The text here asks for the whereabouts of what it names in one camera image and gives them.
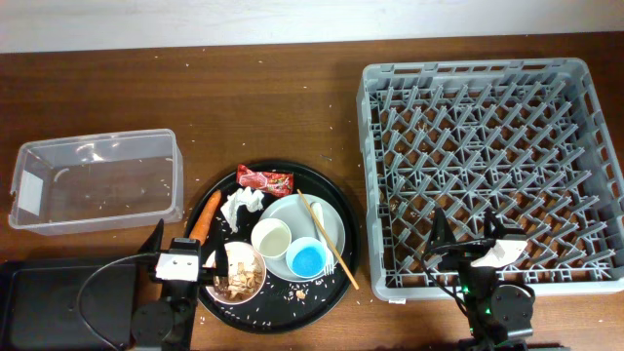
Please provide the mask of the orange carrot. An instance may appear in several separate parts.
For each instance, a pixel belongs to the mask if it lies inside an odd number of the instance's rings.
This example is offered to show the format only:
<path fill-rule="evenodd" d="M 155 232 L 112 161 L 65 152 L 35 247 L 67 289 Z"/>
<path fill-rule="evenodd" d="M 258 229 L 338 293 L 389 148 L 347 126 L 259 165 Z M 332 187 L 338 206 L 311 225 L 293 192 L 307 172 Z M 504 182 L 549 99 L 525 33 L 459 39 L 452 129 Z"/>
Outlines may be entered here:
<path fill-rule="evenodd" d="M 217 190 L 208 199 L 205 207 L 202 209 L 195 225 L 193 226 L 189 238 L 198 240 L 200 245 L 203 246 L 208 238 L 211 222 L 215 215 L 215 211 L 221 200 L 221 191 Z"/>

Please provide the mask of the light blue cup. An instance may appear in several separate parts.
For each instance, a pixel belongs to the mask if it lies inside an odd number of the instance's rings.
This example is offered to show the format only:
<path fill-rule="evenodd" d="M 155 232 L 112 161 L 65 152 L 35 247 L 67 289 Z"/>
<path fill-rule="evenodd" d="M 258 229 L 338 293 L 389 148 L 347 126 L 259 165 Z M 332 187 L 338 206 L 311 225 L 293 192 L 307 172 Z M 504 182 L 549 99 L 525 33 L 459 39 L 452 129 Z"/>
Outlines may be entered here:
<path fill-rule="evenodd" d="M 325 246 L 311 237 L 296 239 L 287 249 L 286 263 L 296 277 L 312 279 L 323 272 L 327 263 Z"/>

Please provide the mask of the white bowl with food scraps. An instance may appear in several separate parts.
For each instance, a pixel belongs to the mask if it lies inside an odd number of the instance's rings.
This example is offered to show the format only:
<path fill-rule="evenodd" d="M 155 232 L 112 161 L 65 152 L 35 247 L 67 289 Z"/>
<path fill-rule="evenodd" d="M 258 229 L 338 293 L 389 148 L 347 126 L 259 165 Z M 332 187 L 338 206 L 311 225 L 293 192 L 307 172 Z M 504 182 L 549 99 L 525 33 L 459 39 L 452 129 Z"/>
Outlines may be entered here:
<path fill-rule="evenodd" d="M 228 258 L 227 286 L 216 278 L 215 286 L 206 286 L 209 296 L 222 304 L 240 305 L 251 301 L 261 291 L 267 270 L 264 258 L 244 242 L 224 244 Z"/>

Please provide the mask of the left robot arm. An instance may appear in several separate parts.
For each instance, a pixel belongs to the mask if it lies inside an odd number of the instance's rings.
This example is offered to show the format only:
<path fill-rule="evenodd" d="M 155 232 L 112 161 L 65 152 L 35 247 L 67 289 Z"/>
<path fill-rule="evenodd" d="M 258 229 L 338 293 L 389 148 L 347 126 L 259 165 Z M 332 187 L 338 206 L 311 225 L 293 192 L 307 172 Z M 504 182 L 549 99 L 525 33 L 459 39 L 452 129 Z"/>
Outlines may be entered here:
<path fill-rule="evenodd" d="M 200 289 L 225 284 L 228 278 L 223 243 L 214 251 L 214 266 L 205 267 L 199 240 L 173 238 L 170 247 L 163 250 L 163 234 L 164 222 L 159 221 L 138 250 L 138 264 L 146 269 L 150 282 L 161 286 L 161 292 L 133 314 L 135 350 L 188 350 Z"/>

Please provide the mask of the cream white cup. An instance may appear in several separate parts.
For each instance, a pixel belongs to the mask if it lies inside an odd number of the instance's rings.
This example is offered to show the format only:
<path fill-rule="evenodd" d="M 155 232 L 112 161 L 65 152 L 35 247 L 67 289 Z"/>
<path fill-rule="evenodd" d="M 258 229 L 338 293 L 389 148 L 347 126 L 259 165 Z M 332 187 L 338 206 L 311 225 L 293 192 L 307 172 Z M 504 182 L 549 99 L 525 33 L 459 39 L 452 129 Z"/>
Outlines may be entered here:
<path fill-rule="evenodd" d="M 281 219 L 266 218 L 254 226 L 251 241 L 253 248 L 265 259 L 280 260 L 292 242 L 292 233 Z"/>

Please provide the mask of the white tissue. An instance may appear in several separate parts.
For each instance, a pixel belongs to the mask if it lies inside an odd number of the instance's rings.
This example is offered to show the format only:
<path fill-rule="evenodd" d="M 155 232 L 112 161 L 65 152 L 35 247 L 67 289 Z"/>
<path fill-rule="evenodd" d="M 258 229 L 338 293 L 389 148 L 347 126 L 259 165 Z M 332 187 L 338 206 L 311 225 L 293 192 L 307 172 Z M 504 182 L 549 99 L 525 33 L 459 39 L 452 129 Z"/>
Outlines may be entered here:
<path fill-rule="evenodd" d="M 239 188 L 235 193 L 227 196 L 220 210 L 234 233 L 238 231 L 239 208 L 245 207 L 250 213 L 258 212 L 263 209 L 263 198 L 264 194 L 260 190 L 252 190 L 250 187 Z"/>

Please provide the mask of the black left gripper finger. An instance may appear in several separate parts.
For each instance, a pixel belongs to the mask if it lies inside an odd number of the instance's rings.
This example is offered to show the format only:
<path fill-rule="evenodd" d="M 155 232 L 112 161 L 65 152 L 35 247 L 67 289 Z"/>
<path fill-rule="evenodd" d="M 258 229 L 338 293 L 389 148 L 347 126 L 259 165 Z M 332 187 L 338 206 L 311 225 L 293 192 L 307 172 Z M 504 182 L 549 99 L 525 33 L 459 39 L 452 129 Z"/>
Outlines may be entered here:
<path fill-rule="evenodd" d="M 199 282 L 206 286 L 228 286 L 229 263 L 223 237 L 217 232 L 212 240 L 215 243 L 214 264 L 201 268 Z"/>
<path fill-rule="evenodd" d="M 160 219 L 153 232 L 138 249 L 139 254 L 158 254 L 161 251 L 164 234 L 164 219 Z"/>

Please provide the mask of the red snack wrapper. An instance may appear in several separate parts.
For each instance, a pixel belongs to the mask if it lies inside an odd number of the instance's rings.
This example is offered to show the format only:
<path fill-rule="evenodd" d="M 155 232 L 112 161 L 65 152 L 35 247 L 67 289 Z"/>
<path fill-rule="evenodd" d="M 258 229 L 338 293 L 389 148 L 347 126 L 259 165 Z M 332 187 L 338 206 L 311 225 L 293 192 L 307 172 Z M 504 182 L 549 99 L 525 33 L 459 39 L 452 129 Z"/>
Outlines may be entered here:
<path fill-rule="evenodd" d="M 237 168 L 236 180 L 243 187 L 250 187 L 275 197 L 285 197 L 293 193 L 293 174 L 256 172 L 240 164 Z"/>

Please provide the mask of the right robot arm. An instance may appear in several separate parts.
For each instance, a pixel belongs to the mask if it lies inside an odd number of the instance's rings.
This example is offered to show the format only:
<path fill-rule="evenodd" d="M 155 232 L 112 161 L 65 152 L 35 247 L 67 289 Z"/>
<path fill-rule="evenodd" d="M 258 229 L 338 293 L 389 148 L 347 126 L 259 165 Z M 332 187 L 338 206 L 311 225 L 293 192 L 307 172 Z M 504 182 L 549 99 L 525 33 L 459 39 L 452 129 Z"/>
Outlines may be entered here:
<path fill-rule="evenodd" d="M 527 246 L 521 228 L 508 227 L 492 210 L 484 213 L 483 236 L 459 242 L 444 210 L 436 208 L 420 262 L 432 276 L 425 258 L 438 255 L 444 270 L 458 273 L 458 285 L 441 287 L 468 320 L 471 336 L 457 350 L 526 350 L 533 334 L 531 318 L 535 292 L 525 283 L 501 281 L 497 270 L 515 262 Z"/>

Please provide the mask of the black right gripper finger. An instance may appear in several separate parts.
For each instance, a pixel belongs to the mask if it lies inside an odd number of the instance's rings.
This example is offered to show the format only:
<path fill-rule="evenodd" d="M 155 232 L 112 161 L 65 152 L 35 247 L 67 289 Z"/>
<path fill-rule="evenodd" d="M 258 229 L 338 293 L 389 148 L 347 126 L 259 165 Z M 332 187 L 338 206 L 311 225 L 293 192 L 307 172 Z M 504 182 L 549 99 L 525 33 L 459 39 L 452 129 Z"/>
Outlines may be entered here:
<path fill-rule="evenodd" d="M 496 217 L 492 210 L 486 210 L 484 214 L 484 237 L 486 239 L 502 240 L 507 236 L 524 235 L 522 228 L 507 227 Z"/>
<path fill-rule="evenodd" d="M 426 252 L 442 253 L 452 249 L 457 244 L 452 229 L 441 208 L 434 211 L 433 223 L 426 244 Z"/>

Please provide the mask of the wooden chopstick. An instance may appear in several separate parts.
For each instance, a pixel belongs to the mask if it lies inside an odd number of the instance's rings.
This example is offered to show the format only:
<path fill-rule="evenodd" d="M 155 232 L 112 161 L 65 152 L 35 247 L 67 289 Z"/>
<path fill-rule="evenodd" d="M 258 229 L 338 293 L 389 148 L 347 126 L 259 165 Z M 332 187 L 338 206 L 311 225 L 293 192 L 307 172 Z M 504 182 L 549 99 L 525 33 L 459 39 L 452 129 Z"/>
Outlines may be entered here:
<path fill-rule="evenodd" d="M 314 216 L 313 211 L 311 209 L 311 205 L 310 203 L 307 201 L 305 195 L 301 192 L 300 189 L 296 190 L 299 197 L 301 198 L 304 206 L 306 207 L 306 209 L 308 210 L 308 212 L 310 213 L 313 221 L 315 222 L 315 225 L 317 225 L 319 223 L 318 219 Z M 341 253 L 336 249 L 335 244 L 332 242 L 332 240 L 330 239 L 327 231 L 324 228 L 321 228 L 320 231 L 323 233 L 323 235 L 325 236 L 326 240 L 328 241 L 328 246 L 331 249 L 331 252 L 333 253 L 333 256 L 337 259 L 338 263 L 340 264 L 340 266 L 342 267 L 343 271 L 345 272 L 347 278 L 349 279 L 349 281 L 351 282 L 353 288 L 358 291 L 360 289 L 359 284 L 357 283 L 354 274 L 351 272 L 351 270 L 349 269 L 348 265 L 345 263 L 345 261 L 343 260 Z"/>

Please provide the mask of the white plastic fork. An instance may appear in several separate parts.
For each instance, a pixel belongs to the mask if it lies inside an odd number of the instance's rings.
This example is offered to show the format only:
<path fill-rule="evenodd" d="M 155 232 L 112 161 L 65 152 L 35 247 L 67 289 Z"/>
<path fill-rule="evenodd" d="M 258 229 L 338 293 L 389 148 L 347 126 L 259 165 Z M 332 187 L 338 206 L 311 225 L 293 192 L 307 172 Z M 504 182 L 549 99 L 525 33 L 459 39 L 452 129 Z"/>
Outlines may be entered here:
<path fill-rule="evenodd" d="M 328 246 L 328 241 L 326 240 L 323 233 L 320 231 L 321 228 L 325 227 L 323 207 L 320 203 L 313 202 L 311 204 L 311 209 L 313 211 L 314 216 L 319 221 L 319 223 L 316 225 L 316 230 L 318 233 L 319 241 L 325 246 L 325 251 L 326 251 L 326 265 L 324 267 L 323 272 L 325 276 L 329 276 L 329 275 L 332 275 L 334 272 L 334 260 L 333 260 L 333 253 Z"/>

